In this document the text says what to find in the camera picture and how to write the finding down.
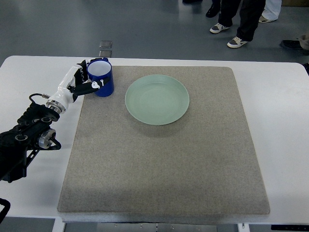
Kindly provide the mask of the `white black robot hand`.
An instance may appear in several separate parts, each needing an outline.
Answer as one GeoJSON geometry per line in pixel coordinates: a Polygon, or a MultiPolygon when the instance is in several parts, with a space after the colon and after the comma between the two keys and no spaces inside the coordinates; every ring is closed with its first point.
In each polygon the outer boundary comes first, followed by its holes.
{"type": "Polygon", "coordinates": [[[105,81],[94,81],[89,77],[87,68],[91,62],[108,61],[107,58],[86,59],[75,64],[65,75],[57,88],[57,92],[48,98],[46,107],[64,113],[70,103],[78,96],[94,93],[105,85],[105,81]]]}

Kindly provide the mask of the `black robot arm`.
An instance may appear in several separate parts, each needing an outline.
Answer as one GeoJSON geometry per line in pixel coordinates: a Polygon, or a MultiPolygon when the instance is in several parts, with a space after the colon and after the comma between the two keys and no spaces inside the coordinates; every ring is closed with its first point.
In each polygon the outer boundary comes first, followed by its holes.
{"type": "Polygon", "coordinates": [[[56,131],[50,128],[59,113],[31,103],[17,125],[0,134],[0,179],[9,183],[27,176],[27,167],[41,150],[59,150],[56,131]]]}

